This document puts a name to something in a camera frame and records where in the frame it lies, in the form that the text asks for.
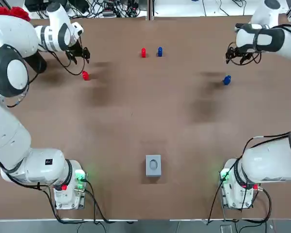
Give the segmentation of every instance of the blue cylinder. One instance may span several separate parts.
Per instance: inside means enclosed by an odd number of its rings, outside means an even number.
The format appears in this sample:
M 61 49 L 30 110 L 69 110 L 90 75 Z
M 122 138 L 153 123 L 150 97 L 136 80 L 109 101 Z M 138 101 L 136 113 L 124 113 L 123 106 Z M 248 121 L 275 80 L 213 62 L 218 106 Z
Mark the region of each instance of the blue cylinder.
M 225 76 L 225 78 L 223 79 L 224 85 L 229 85 L 230 82 L 231 82 L 231 76 L 230 75 Z
M 157 55 L 159 57 L 162 57 L 163 56 L 163 48 L 162 47 L 159 47 L 158 52 L 157 52 Z

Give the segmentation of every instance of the small red object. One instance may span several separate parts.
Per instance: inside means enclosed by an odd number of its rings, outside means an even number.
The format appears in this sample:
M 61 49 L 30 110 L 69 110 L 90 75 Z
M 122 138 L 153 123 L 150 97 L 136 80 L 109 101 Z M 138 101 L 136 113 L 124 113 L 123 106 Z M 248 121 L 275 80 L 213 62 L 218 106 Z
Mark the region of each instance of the small red object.
M 146 49 L 145 48 L 141 49 L 141 56 L 146 57 Z
M 89 74 L 86 71 L 82 71 L 82 76 L 85 81 L 89 81 Z

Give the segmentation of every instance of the green indicator light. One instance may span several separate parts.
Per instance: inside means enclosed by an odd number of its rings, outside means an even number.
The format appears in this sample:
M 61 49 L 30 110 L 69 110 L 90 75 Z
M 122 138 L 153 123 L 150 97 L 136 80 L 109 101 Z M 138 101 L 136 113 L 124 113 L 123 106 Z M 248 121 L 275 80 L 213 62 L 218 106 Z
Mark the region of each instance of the green indicator light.
M 85 172 L 81 169 L 75 171 L 75 176 L 77 180 L 85 179 Z
M 226 174 L 227 174 L 227 172 L 225 172 L 225 171 L 221 171 L 221 179 L 223 179 L 223 178 L 226 176 Z M 228 180 L 229 180 L 229 175 L 227 175 L 227 176 L 225 177 L 224 182 L 226 182 L 226 181 L 228 181 Z

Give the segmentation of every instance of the gray box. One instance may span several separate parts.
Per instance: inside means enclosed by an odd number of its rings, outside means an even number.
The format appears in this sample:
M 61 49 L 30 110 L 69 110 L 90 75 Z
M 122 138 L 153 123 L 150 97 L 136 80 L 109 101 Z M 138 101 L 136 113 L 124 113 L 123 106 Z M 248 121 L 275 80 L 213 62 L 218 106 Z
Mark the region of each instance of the gray box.
M 162 175 L 160 154 L 145 156 L 145 174 L 148 177 L 160 177 Z

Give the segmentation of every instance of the floor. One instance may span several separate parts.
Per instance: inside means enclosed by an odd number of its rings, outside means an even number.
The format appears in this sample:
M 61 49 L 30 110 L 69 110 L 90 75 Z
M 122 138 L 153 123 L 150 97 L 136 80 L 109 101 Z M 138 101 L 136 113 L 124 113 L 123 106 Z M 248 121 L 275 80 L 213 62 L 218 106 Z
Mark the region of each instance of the floor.
M 108 233 L 220 233 L 222 225 L 231 225 L 231 231 L 222 233 L 236 233 L 234 224 L 214 221 L 207 226 L 202 221 L 168 221 L 168 220 L 142 220 L 127 224 L 126 222 L 117 222 L 105 225 Z M 237 223 L 238 231 L 242 226 L 249 225 L 241 221 Z M 96 226 L 93 223 L 83 223 L 78 225 L 62 225 L 56 221 L 0 221 L 0 233 L 104 233 L 102 226 Z M 242 233 L 264 233 L 265 225 L 245 228 Z M 291 220 L 269 220 L 267 223 L 268 233 L 291 233 Z

